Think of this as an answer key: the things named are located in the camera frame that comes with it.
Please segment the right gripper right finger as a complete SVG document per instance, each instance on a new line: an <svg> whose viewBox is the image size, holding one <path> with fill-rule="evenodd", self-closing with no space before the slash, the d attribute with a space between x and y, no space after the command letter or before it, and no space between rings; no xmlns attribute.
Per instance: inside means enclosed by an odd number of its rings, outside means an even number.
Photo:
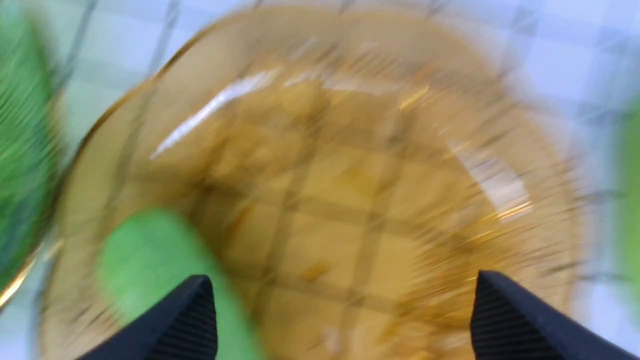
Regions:
<svg viewBox="0 0 640 360"><path fill-rule="evenodd" d="M470 321L478 360L634 360L498 271L479 271Z"/></svg>

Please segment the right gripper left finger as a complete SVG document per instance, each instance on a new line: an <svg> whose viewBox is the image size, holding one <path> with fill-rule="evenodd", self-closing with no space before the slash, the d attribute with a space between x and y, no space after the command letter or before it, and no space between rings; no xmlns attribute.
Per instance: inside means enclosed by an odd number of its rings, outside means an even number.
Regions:
<svg viewBox="0 0 640 360"><path fill-rule="evenodd" d="M214 360L218 354L213 285L192 275L81 360Z"/></svg>

